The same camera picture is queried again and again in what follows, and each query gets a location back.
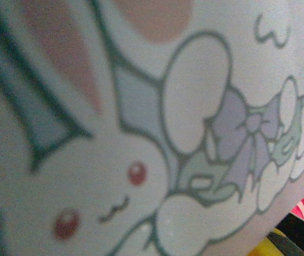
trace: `black object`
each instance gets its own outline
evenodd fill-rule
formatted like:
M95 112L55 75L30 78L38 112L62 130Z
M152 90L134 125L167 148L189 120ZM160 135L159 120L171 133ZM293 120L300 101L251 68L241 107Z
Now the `black object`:
M294 244L288 237L278 235L274 232L268 234L267 238L281 251L285 256L304 256L304 251Z
M304 221L302 219L289 213L276 228L304 251Z

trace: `bunny face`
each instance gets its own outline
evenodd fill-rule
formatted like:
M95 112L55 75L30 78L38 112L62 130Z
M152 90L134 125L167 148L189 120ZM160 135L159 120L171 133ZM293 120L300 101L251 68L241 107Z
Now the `bunny face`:
M145 1L47 2L0 5L28 70L4 69L0 42L10 253L198 255L304 171L295 3L153 1L172 21ZM156 37L165 22L178 26Z
M30 38L28 34L28 43L21 42L23 51L27 47L38 49ZM43 136L47 123L46 129L40 130L44 120L36 122L32 118L45 109L39 107L41 96L31 90L29 78L20 80L26 76L20 70L9 81L24 91L28 88L28 94L13 90L17 94L13 101L0 93L0 213L9 254L105 255L121 243L132 227L155 215L166 196L169 183L162 151L151 140L120 129L115 90L100 38L99 34L92 38L95 52L89 53L97 56L93 64L97 78L90 85L94 89L91 95L100 100L89 100L83 88L60 79L60 70L51 67L41 52L29 57L38 72L47 72L41 77L49 81L49 90L57 95L61 109L73 117L69 120L75 129L72 131L77 133L81 127L91 136L75 136L56 144L59 137L68 134L63 132L68 130L68 122L60 121L64 117L57 122L50 119L49 125L54 129ZM1 49L0 42L0 56L11 57ZM21 101L31 96L31 101L36 102L33 109ZM14 112L11 104L17 104L21 111ZM49 111L42 116L49 119ZM61 122L64 128L58 132ZM34 143L27 140L28 134ZM49 141L56 148L46 151L47 156L43 154L35 175L30 175L34 146L49 146Z

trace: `yellow object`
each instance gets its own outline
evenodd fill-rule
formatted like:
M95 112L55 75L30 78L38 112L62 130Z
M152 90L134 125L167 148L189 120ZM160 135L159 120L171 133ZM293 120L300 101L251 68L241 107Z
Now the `yellow object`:
M273 232L286 237L284 233L276 228ZM265 238L248 256L284 256L284 254L268 238Z

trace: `printed pattern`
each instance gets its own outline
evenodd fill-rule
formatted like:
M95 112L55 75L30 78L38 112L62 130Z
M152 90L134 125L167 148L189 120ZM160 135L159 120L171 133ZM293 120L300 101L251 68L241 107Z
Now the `printed pattern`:
M31 171L41 161L75 137L92 138L35 74L14 44L0 17L0 90L27 131L32 147Z
M101 112L101 99L91 70L91 62L82 37L70 16L68 5L63 1L20 3L24 7L25 22L49 60L64 77L83 92L95 111Z

